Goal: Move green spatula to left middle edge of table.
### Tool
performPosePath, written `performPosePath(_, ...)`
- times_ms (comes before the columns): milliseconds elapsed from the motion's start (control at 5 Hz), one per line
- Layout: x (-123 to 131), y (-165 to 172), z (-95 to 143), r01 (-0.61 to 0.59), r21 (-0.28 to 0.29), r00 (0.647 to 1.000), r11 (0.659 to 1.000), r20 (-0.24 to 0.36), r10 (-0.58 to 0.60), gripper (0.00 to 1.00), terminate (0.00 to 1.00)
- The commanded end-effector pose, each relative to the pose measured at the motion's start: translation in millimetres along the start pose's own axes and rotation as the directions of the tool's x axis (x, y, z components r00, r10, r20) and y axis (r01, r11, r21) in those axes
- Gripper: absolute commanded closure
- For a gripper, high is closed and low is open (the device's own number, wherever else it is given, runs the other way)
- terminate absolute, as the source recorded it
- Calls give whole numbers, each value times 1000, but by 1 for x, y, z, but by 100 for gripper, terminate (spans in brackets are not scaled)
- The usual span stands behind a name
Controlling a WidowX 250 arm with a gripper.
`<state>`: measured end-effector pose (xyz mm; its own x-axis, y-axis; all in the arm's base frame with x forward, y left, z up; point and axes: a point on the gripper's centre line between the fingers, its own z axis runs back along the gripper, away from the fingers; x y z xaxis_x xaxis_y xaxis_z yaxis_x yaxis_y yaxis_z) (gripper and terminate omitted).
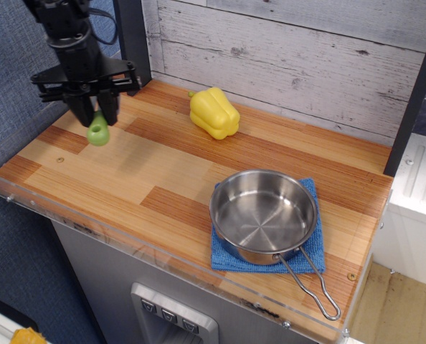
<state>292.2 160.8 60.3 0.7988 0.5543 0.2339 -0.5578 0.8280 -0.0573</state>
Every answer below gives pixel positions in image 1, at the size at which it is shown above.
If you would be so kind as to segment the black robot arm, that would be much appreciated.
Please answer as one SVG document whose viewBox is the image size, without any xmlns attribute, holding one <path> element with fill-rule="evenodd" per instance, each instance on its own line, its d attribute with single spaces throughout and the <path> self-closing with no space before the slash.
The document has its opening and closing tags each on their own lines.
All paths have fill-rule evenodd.
<svg viewBox="0 0 426 344">
<path fill-rule="evenodd" d="M 118 121 L 119 96 L 141 86 L 131 61 L 106 57 L 100 45 L 106 41 L 94 31 L 91 15 L 109 17 L 89 1 L 26 1 L 26 6 L 45 30 L 46 42 L 59 64 L 32 76 L 45 102 L 63 101 L 82 125 L 94 120 L 96 97 L 105 121 Z"/>
</svg>

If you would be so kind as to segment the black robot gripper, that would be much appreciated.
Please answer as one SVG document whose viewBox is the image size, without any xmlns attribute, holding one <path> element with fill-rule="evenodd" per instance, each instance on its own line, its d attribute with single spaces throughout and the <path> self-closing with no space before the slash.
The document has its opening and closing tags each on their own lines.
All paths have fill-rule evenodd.
<svg viewBox="0 0 426 344">
<path fill-rule="evenodd" d="M 118 121 L 121 92 L 141 87 L 135 65 L 128 60 L 106 57 L 91 27 L 65 32 L 66 37 L 46 36 L 59 64 L 38 72 L 31 82 L 39 88 L 44 102 L 64 100 L 83 126 L 90 126 L 94 107 L 90 96 L 97 96 L 108 125 Z"/>
</svg>

